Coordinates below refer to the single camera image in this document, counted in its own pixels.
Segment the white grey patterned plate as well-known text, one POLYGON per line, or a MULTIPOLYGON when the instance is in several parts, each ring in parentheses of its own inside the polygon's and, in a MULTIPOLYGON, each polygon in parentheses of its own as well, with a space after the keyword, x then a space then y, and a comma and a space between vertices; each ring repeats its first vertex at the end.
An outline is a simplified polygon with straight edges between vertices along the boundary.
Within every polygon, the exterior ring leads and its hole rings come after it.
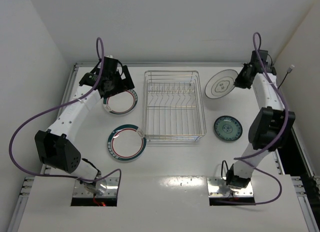
POLYGON ((238 72, 233 69, 222 70, 207 82, 204 93, 209 99, 219 99, 226 96, 234 88, 238 72))

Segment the green blue patterned plate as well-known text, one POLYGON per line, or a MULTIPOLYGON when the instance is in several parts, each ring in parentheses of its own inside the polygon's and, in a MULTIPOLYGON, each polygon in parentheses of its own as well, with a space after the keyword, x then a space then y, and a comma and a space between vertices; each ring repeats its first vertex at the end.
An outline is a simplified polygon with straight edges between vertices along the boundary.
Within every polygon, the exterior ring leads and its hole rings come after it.
POLYGON ((243 134, 241 123, 232 116, 221 116, 213 124, 215 135, 226 142, 234 142, 240 139, 243 134))

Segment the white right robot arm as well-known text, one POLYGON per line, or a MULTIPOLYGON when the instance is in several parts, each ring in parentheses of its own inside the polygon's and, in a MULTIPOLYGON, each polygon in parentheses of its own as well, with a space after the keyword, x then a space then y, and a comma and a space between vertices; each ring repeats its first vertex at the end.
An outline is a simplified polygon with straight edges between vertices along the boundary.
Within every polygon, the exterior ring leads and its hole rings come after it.
POLYGON ((284 146, 296 115, 290 111, 276 86, 277 73, 267 62, 266 50, 253 51, 234 86, 253 88, 259 112, 248 132, 248 146, 226 173, 226 184, 236 189, 246 188, 254 169, 270 153, 284 146))

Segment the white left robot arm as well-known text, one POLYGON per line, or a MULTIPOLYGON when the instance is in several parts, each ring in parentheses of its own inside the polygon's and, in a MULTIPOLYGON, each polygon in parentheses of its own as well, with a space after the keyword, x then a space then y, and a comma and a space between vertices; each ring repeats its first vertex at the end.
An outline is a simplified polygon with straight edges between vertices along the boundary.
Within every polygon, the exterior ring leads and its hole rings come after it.
POLYGON ((34 137, 40 161, 78 179, 91 190, 98 188, 101 171, 82 158, 74 146, 76 134, 89 111, 102 99, 133 89, 129 69, 119 60, 105 57, 79 82, 74 97, 57 120, 34 137))

